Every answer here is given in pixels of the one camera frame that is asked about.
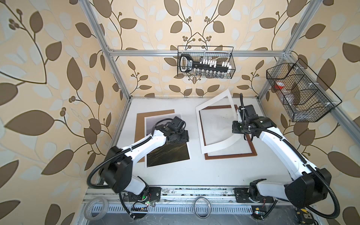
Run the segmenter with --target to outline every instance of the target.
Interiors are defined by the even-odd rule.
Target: white table surface
[[[260,139],[254,137],[257,152],[254,157],[205,160],[201,154],[199,131],[195,107],[209,98],[133,99],[127,114],[118,146],[134,142],[137,113],[174,109],[181,113],[189,132],[188,149],[191,159],[159,166],[145,167],[144,162],[134,166],[132,174],[140,176],[149,185],[249,185],[250,182],[266,178],[269,181],[291,181],[288,171],[280,159]],[[240,99],[233,99],[240,105]],[[227,98],[214,105],[228,105]],[[255,98],[244,98],[244,105],[252,104],[255,111],[262,112]]]

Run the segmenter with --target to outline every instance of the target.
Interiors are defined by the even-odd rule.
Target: brown wooden frame
[[[216,105],[216,106],[208,106],[202,110],[206,110],[206,109],[227,109],[227,108],[231,108],[231,105]],[[204,145],[206,145],[205,142],[205,135],[204,135],[204,130],[202,127],[202,121],[201,121],[201,113],[199,112],[199,116],[200,116],[200,124],[201,124],[201,130],[203,133],[203,138],[204,138]],[[228,159],[228,158],[239,158],[239,157],[250,157],[250,156],[257,156],[257,153],[255,151],[255,147],[252,144],[250,140],[250,136],[248,134],[246,134],[246,140],[248,141],[249,147],[251,149],[251,153],[243,153],[243,154],[233,154],[233,155],[221,155],[221,156],[208,156],[207,153],[205,153],[205,160],[209,160],[209,159]]]

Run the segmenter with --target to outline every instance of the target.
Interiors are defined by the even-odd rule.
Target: tape roll
[[[96,215],[95,217],[93,217],[91,214],[91,211],[93,210],[94,205],[99,202],[103,203],[103,207],[102,207],[100,213],[98,215]],[[108,210],[109,210],[109,202],[105,198],[96,197],[96,198],[93,198],[91,201],[89,201],[85,205],[84,217],[87,220],[99,220],[105,216],[105,214],[108,212]]]

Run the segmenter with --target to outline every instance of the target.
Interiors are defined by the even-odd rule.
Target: red object in basket
[[[275,86],[274,86],[274,89],[275,90],[281,90],[281,89],[283,89],[285,87],[285,84],[283,83],[283,82],[276,82],[275,83]]]

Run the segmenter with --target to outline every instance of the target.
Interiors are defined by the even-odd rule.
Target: metal ring
[[[209,206],[209,213],[208,213],[205,217],[199,216],[199,214],[196,212],[196,207],[195,207],[195,205],[196,205],[196,203],[197,203],[200,199],[205,200],[205,201],[207,202],[208,206]],[[207,200],[207,199],[204,198],[204,197],[198,198],[198,199],[195,201],[195,203],[194,203],[194,211],[195,211],[195,214],[196,214],[199,218],[202,218],[202,219],[207,218],[207,217],[210,215],[210,213],[211,213],[211,205],[210,205],[209,200]]]

